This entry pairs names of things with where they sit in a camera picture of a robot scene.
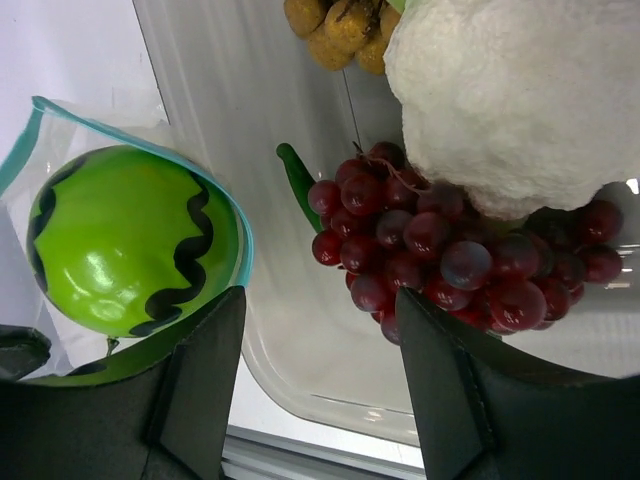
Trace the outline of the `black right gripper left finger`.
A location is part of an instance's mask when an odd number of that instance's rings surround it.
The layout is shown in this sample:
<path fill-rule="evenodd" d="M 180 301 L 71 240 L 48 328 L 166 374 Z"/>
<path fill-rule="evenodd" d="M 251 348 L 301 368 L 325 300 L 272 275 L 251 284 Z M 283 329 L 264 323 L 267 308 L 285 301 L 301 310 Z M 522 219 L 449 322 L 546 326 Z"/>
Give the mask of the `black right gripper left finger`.
<path fill-rule="evenodd" d="M 222 452 L 241 356 L 245 289 L 230 287 L 185 324 L 149 427 L 149 479 L 222 479 Z"/>

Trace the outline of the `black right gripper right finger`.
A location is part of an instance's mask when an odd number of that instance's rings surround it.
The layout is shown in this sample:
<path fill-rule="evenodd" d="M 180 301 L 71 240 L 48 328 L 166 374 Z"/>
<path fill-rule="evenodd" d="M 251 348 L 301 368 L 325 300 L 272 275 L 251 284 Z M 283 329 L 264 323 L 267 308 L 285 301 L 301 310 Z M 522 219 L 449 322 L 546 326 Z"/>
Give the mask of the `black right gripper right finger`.
<path fill-rule="evenodd" d="M 426 477 L 490 479 L 495 441 L 455 319 L 407 288 L 396 317 Z"/>

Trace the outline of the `green toy watermelon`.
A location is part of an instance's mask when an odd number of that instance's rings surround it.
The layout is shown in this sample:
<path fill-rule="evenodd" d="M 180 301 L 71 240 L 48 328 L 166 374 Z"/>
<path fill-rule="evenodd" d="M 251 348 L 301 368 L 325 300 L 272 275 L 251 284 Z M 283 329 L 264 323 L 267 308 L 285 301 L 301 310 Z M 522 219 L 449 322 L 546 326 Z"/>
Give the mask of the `green toy watermelon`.
<path fill-rule="evenodd" d="M 29 214 L 26 253 L 47 299 L 111 336 L 143 338 L 247 282 L 250 236 L 210 179 L 125 145 L 54 173 Z"/>

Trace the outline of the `clear zip bag blue zipper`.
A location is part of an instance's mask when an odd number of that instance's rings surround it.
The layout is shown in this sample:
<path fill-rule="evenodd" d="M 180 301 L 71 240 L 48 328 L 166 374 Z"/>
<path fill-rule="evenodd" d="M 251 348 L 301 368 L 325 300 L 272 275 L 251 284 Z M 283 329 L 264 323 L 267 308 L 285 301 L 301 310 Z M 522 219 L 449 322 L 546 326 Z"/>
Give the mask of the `clear zip bag blue zipper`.
<path fill-rule="evenodd" d="M 205 167 L 181 153 L 165 123 L 141 126 L 128 118 L 116 125 L 34 97 L 29 119 L 1 165 L 1 377 L 11 383 L 73 384 L 82 374 L 102 373 L 114 351 L 183 324 L 194 315 L 143 338 L 111 337 L 64 316 L 36 281 L 26 253 L 32 204 L 44 183 L 67 163 L 93 150 L 125 145 L 183 165 L 210 179 L 232 200 L 250 236 L 249 221 L 230 191 Z"/>

